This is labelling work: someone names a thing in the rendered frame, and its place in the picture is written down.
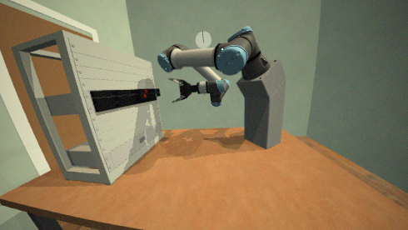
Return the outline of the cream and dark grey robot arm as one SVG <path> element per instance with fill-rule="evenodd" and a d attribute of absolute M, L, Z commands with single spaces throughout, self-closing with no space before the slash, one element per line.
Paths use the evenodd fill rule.
<path fill-rule="evenodd" d="M 226 79 L 222 80 L 208 67 L 215 67 L 225 75 L 235 75 L 241 71 L 245 80 L 252 80 L 261 76 L 271 66 L 261 54 L 249 26 L 236 32 L 227 41 L 218 43 L 213 48 L 195 50 L 181 44 L 174 44 L 161 52 L 157 56 L 157 61 L 167 73 L 174 69 L 194 67 L 208 81 L 199 83 L 200 94 L 210 93 L 211 105 L 219 107 L 230 83 Z"/>

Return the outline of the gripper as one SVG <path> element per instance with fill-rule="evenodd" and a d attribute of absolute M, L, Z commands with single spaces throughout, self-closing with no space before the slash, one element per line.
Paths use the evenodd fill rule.
<path fill-rule="evenodd" d="M 175 83 L 178 83 L 178 84 L 181 83 L 181 84 L 179 84 L 179 85 L 181 85 L 181 86 L 179 86 L 181 96 L 177 100 L 174 100 L 173 103 L 181 101 L 183 99 L 186 99 L 189 95 L 192 94 L 192 92 L 197 92 L 198 94 L 200 94 L 199 89 L 198 89 L 199 82 L 197 82 L 197 85 L 191 86 L 190 83 L 188 83 L 188 82 L 186 82 L 184 80 L 174 79 L 174 78 L 168 78 L 168 79 L 170 79 L 171 81 L 174 81 L 174 82 L 176 81 Z"/>

